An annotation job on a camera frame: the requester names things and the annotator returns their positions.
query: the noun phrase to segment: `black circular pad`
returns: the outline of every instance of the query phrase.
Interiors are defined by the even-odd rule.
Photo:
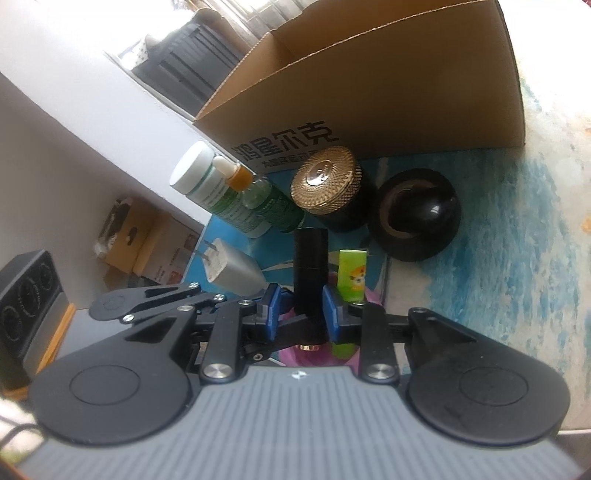
[[[29,400],[45,429],[73,443],[117,445],[165,428],[186,409],[192,390],[170,359],[172,341],[130,341],[134,329],[67,355],[34,378]]]
[[[138,374],[119,365],[97,365],[77,374],[70,391],[90,405],[114,405],[135,395],[141,381]]]
[[[118,310],[125,303],[125,296],[113,295],[103,302],[103,308],[105,310]]]
[[[488,446],[522,445],[553,433],[570,404],[557,372],[493,341],[452,346],[422,365],[407,397],[437,430]]]
[[[460,392],[476,403],[502,407],[521,400],[527,393],[527,382],[510,370],[473,368],[460,377]]]

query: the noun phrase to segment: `speaker grille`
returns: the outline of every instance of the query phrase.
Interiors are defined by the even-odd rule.
[[[23,359],[61,292],[45,250],[17,255],[0,270],[0,385],[5,390],[28,384]]]

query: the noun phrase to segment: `white power adapter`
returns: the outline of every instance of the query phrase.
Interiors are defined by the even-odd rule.
[[[198,253],[203,260],[205,276],[209,283],[241,297],[254,295],[267,288],[268,283],[252,257],[216,238],[206,242],[205,253]]]

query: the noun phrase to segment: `green bottle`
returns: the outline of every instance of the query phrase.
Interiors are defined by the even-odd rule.
[[[230,188],[241,193],[242,204],[280,232],[289,233],[304,223],[304,210],[279,190],[265,175],[255,175],[241,164],[221,155],[213,166],[226,178]]]

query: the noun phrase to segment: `small cardboard box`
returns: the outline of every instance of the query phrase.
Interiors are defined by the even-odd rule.
[[[145,200],[127,198],[118,202],[99,236],[99,242],[112,243],[103,261],[123,273],[131,273],[157,215],[158,209]]]
[[[331,145],[371,158],[525,138],[495,0],[318,0],[262,38],[195,126],[257,172]]]
[[[133,272],[161,285],[181,283],[199,234],[160,212],[144,242]]]

